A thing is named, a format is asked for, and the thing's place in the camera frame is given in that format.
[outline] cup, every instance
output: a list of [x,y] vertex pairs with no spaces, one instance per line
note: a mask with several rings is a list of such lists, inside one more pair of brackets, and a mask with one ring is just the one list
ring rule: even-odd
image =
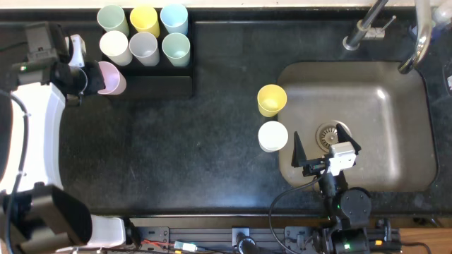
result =
[[125,91],[127,83],[118,69],[107,61],[100,61],[99,68],[104,77],[105,89],[97,91],[100,95],[119,95]]
[[186,35],[189,31],[189,12],[181,4],[170,4],[163,7],[160,20],[168,33],[178,32]]
[[157,11],[151,6],[135,7],[130,13],[130,22],[139,32],[150,32],[156,38],[160,35]]
[[190,41],[181,33],[167,35],[163,39],[162,50],[173,66],[187,66],[190,62]]
[[105,33],[99,42],[100,50],[114,63],[126,66],[132,61],[132,53],[129,50],[129,41],[124,33],[110,31]]
[[160,60],[157,39],[150,32],[134,35],[130,39],[129,49],[144,66],[156,66]]
[[257,94],[259,112],[266,117],[275,116],[287,103],[287,95],[279,85],[265,85]]
[[101,8],[97,13],[97,22],[105,31],[120,31],[129,36],[129,25],[127,25],[124,10],[117,5],[108,5]]
[[282,123],[269,121],[259,129],[258,139],[262,150],[275,152],[285,146],[289,139],[289,133]]

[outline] yellow cup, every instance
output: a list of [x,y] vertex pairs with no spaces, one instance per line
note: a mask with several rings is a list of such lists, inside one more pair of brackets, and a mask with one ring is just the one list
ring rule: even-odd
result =
[[160,35],[157,11],[152,6],[137,6],[130,13],[130,22],[139,32],[150,32],[156,38]]
[[257,94],[259,112],[266,117],[275,116],[287,103],[287,95],[279,85],[266,85]]

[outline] black tray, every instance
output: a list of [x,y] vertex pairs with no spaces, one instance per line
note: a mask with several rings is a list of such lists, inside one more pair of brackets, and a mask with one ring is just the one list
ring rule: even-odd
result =
[[[129,24],[132,38],[137,31],[130,22],[131,9],[124,9]],[[160,26],[160,36],[157,38],[160,62],[156,66],[144,66],[136,57],[127,66],[118,66],[112,60],[102,54],[102,60],[114,64],[126,78],[127,88],[120,95],[108,96],[110,99],[188,99],[194,93],[194,26],[189,14],[190,62],[185,67],[174,67],[162,50],[162,41],[168,35],[168,31],[160,20],[160,9],[157,10]]]

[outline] sink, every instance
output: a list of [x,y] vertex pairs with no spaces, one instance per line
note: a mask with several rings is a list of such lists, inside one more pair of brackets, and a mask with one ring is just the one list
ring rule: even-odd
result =
[[[436,176],[436,157],[424,81],[399,74],[392,62],[305,62],[284,69],[278,85],[287,104],[278,114],[292,137],[298,131],[308,159],[337,142],[341,123],[362,147],[344,171],[349,187],[368,191],[423,191]],[[279,151],[282,175],[292,186],[312,180],[293,168],[293,139]]]

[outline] white cup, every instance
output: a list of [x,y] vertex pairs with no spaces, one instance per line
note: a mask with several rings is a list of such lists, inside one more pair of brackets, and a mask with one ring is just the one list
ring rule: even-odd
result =
[[129,50],[129,41],[124,33],[110,31],[105,33],[99,42],[100,50],[115,64],[126,66],[132,61],[132,53]]
[[104,77],[105,89],[97,91],[100,95],[119,95],[125,91],[127,83],[118,69],[107,61],[100,61],[99,68]]
[[162,50],[173,66],[187,66],[190,62],[190,41],[181,33],[167,35],[163,39]]
[[178,32],[186,35],[189,31],[189,12],[181,4],[170,4],[163,7],[160,20],[168,33]]
[[120,31],[129,36],[129,25],[127,25],[124,10],[117,5],[108,5],[97,13],[97,22],[105,31]]
[[130,39],[129,49],[144,66],[156,66],[160,60],[157,38],[150,32],[134,35]]
[[259,145],[265,152],[275,152],[283,148],[289,139],[289,133],[282,123],[268,121],[259,129]]

